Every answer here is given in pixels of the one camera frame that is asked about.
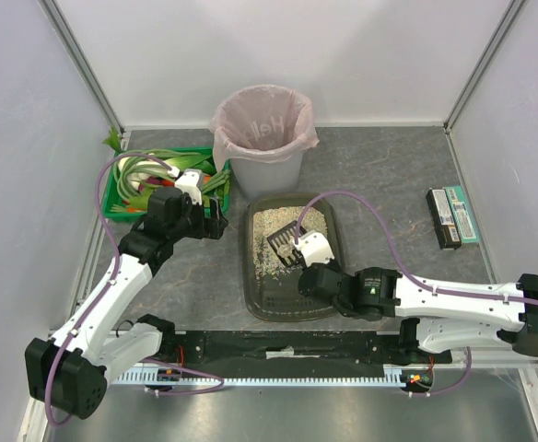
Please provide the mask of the black slotted litter scoop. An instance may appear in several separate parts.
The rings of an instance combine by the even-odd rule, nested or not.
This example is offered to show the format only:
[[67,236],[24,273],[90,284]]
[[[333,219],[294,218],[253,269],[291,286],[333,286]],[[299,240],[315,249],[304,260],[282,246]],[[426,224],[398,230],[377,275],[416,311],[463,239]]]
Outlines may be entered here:
[[275,256],[286,268],[303,263],[301,253],[294,247],[296,224],[296,221],[291,221],[266,238]]

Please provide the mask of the clumped litter lumps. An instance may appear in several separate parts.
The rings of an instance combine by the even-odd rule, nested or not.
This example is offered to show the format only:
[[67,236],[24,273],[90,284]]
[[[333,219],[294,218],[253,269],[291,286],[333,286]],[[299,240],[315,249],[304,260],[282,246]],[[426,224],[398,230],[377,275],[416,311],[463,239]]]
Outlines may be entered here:
[[293,253],[293,247],[291,244],[282,244],[277,247],[276,253],[283,259],[288,259]]

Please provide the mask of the dark translucent litter box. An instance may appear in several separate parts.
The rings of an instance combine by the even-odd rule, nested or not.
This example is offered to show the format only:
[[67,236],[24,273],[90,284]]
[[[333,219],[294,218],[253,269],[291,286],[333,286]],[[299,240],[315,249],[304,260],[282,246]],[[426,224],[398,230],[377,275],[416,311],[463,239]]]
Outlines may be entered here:
[[292,221],[315,192],[264,196],[249,204],[240,221],[243,290],[247,309],[266,321],[299,322],[328,318],[334,308],[298,293],[301,268],[287,268],[266,238]]

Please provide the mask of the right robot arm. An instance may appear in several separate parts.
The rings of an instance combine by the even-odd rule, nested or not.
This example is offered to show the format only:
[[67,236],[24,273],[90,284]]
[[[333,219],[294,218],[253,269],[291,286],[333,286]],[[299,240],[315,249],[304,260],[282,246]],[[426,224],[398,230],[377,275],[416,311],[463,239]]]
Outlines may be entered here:
[[302,271],[298,291],[347,318],[400,319],[399,347],[406,354],[500,347],[538,358],[536,274],[525,273],[515,283],[479,285],[379,267],[347,274],[335,262],[314,263]]

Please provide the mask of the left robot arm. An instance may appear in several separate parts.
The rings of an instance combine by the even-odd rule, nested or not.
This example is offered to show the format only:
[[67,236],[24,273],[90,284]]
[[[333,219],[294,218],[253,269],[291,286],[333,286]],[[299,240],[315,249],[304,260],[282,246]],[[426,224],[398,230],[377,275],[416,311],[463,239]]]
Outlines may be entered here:
[[216,198],[202,204],[192,192],[176,187],[150,196],[146,212],[116,242],[110,267],[82,306],[49,339],[35,338],[25,350],[29,393],[43,402],[52,425],[57,423],[55,410],[88,418],[110,384],[135,364],[180,356],[174,323],[152,314],[140,317],[122,336],[108,336],[176,243],[219,239],[227,225]]

